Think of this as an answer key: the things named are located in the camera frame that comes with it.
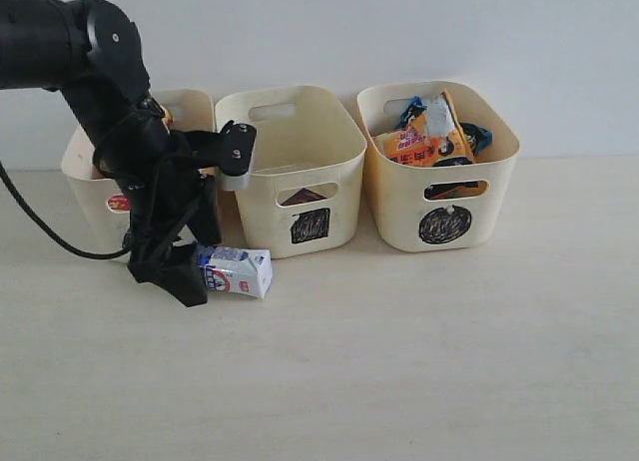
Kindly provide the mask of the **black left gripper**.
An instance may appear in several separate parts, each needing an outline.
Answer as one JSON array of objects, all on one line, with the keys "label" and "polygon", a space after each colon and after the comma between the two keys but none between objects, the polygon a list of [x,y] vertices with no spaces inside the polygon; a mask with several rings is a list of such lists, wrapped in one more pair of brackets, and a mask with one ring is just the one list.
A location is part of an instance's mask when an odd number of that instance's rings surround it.
[{"label": "black left gripper", "polygon": [[187,228],[205,245],[222,240],[216,179],[202,170],[220,161],[223,136],[165,126],[159,114],[137,110],[95,146],[94,166],[114,180],[130,203],[127,268],[137,283],[153,284],[185,307],[208,302],[198,245],[173,245]]}]

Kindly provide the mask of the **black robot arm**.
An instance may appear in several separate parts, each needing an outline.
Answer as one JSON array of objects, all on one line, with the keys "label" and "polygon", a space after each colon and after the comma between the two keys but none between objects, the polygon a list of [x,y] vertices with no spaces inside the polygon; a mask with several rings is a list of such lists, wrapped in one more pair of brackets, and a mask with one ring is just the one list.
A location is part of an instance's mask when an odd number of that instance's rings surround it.
[{"label": "black robot arm", "polygon": [[93,167],[129,202],[121,252],[133,278],[187,307],[204,304],[197,248],[177,238],[183,229],[200,243],[221,238],[205,174],[220,136],[166,126],[127,15],[106,0],[1,0],[1,86],[62,95],[93,145]]}]

